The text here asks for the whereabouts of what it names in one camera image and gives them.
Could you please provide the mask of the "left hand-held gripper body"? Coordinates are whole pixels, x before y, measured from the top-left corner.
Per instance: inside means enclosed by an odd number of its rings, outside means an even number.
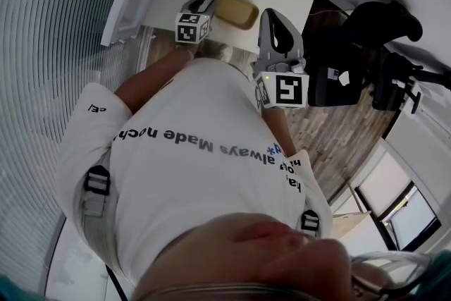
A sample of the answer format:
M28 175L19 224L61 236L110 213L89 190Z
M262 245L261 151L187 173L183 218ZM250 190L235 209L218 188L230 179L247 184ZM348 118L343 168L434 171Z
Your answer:
M210 15L179 12L175 17L175 41L199 44L209 35L210 23Z

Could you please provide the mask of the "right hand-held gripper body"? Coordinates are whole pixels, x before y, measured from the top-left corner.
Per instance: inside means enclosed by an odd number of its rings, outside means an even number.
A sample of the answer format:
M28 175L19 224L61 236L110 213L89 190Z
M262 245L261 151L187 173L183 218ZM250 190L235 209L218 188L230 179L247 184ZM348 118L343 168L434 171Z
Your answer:
M309 76L305 73L304 58L271 64L264 70L252 64L253 78L257 85L258 104L265 109L301 109L307 105Z

